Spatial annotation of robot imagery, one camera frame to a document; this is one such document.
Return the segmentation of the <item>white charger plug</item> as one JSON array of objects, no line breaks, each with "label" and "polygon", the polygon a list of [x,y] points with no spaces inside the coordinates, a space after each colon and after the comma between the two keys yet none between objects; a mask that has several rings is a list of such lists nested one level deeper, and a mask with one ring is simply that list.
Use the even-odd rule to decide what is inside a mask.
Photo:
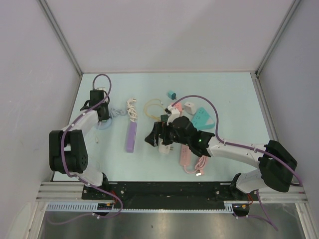
[{"label": "white charger plug", "polygon": [[171,151],[173,151],[172,145],[163,145],[163,144],[159,145],[159,153],[169,154]]}]

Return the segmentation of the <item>purple socket block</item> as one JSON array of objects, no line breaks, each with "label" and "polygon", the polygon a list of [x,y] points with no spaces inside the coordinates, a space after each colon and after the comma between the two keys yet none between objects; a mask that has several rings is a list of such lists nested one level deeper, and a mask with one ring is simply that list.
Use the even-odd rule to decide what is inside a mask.
[{"label": "purple socket block", "polygon": [[126,152],[133,153],[135,147],[135,139],[137,133],[137,123],[130,122],[128,125],[127,137],[126,137]]}]

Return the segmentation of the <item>pink power strip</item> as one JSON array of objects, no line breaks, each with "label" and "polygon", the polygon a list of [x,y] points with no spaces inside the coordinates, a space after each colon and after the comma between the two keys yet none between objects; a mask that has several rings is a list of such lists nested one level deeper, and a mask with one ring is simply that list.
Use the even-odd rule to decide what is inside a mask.
[{"label": "pink power strip", "polygon": [[190,151],[189,147],[187,145],[181,145],[181,152],[180,152],[180,166],[186,166],[188,167],[191,163],[191,155],[192,152]]}]

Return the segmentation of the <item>pink cube socket adapter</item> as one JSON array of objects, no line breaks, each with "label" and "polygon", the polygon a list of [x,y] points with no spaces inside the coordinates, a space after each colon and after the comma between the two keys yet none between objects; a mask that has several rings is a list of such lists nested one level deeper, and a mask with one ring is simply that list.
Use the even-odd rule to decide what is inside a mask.
[{"label": "pink cube socket adapter", "polygon": [[176,103],[176,104],[174,105],[174,107],[178,109],[178,111],[179,111],[179,113],[180,113],[180,116],[182,116],[182,113],[183,113],[184,109],[183,109],[183,107],[182,107],[181,102]]}]

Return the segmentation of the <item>teal power strip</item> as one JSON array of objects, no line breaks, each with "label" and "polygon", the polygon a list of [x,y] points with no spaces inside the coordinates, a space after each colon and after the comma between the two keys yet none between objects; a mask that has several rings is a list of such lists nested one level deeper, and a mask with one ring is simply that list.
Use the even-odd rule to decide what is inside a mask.
[{"label": "teal power strip", "polygon": [[213,129],[215,127],[215,121],[203,107],[198,108],[191,122],[197,130]]}]

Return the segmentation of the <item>blue round socket base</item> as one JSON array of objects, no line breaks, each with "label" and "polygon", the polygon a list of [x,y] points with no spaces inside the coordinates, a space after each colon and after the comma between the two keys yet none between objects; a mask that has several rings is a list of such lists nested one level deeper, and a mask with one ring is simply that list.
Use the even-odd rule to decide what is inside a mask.
[{"label": "blue round socket base", "polygon": [[112,119],[100,121],[97,123],[96,129],[97,130],[105,130],[105,129],[109,128],[111,126],[111,124],[112,124]]}]

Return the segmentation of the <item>dark green charger block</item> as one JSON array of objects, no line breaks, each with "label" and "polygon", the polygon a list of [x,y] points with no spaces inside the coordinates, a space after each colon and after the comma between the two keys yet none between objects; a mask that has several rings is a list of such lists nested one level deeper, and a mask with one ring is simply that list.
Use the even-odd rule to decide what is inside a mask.
[{"label": "dark green charger block", "polygon": [[161,121],[167,121],[168,118],[169,118],[169,115],[161,115],[161,116],[160,116],[160,120],[161,120]]}]

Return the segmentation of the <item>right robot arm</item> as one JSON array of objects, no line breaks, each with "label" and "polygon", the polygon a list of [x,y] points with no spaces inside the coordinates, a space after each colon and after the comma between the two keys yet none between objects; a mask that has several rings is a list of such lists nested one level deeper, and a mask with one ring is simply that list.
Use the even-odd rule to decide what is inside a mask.
[{"label": "right robot arm", "polygon": [[267,144],[242,145],[219,139],[216,134],[197,130],[185,116],[172,122],[157,121],[145,142],[153,147],[179,143],[188,146],[198,157],[222,157],[248,164],[255,169],[237,174],[230,195],[243,199],[248,193],[269,187],[288,192],[297,167],[294,157],[277,141]]}]

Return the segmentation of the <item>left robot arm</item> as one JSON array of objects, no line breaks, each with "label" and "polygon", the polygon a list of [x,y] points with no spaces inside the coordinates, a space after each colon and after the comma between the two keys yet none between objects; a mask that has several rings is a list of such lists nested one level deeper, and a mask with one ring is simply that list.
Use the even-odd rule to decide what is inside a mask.
[{"label": "left robot arm", "polygon": [[99,199],[109,196],[106,175],[89,165],[84,137],[97,124],[110,118],[109,97],[104,90],[91,90],[90,99],[80,109],[80,115],[61,130],[49,134],[49,166],[54,172],[75,177]]}]

